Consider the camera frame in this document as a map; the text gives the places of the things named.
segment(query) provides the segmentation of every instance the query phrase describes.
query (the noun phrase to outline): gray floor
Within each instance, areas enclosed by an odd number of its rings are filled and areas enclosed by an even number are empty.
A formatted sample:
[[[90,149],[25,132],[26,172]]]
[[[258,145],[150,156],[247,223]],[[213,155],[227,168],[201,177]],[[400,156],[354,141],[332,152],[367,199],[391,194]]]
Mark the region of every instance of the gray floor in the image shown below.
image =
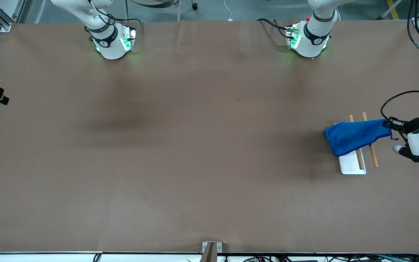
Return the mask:
[[[115,0],[106,11],[115,17],[125,17],[125,0]],[[198,10],[193,10],[190,0],[181,0],[181,20],[227,20],[228,12],[223,0],[196,0]],[[399,19],[406,19],[410,0],[404,0],[397,7]],[[234,21],[288,20],[311,15],[307,0],[226,0]],[[357,0],[339,7],[342,20],[372,20],[381,16],[389,8],[386,0]],[[177,8],[149,8],[128,3],[130,18],[139,18],[143,22],[174,22]],[[79,23],[72,14],[62,10],[50,0],[32,0],[23,12],[21,21],[25,23]]]

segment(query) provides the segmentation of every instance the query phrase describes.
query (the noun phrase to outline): wooden dowel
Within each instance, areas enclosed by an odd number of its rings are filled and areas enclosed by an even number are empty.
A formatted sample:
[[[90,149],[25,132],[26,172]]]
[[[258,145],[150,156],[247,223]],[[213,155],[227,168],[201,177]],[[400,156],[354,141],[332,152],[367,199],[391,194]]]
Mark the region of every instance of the wooden dowel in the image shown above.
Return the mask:
[[[354,121],[354,116],[353,115],[349,115],[349,120],[351,122],[353,122]],[[356,158],[358,159],[358,165],[359,165],[360,169],[363,170],[364,169],[364,165],[363,165],[363,161],[361,159],[361,151],[360,151],[360,149],[357,149],[356,150]]]
[[[363,121],[368,121],[368,118],[366,117],[366,113],[361,113],[361,116],[363,117]],[[378,168],[378,159],[376,158],[376,152],[374,151],[373,144],[370,144],[370,152],[371,152],[371,158],[373,159],[373,166],[374,168]]]

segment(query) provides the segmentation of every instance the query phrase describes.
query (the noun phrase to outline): brown table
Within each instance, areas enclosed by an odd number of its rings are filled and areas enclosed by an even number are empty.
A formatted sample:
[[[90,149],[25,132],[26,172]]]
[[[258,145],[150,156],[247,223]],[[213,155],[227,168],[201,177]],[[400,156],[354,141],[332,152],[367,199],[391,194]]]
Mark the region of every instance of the brown table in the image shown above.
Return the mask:
[[[419,164],[341,175],[322,130],[419,89],[404,21],[338,22],[314,60],[259,22],[146,24],[107,61],[81,24],[0,37],[0,251],[419,252]],[[419,116],[419,95],[389,104]]]

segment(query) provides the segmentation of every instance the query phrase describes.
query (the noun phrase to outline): blue towel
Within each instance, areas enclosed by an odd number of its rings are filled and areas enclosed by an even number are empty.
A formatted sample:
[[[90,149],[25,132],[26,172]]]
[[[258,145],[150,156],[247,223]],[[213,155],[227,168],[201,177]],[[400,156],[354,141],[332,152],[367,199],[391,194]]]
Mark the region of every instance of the blue towel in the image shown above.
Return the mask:
[[[390,136],[390,128],[383,127],[385,119],[360,122],[341,122],[324,130],[335,156],[343,156],[359,148]]]

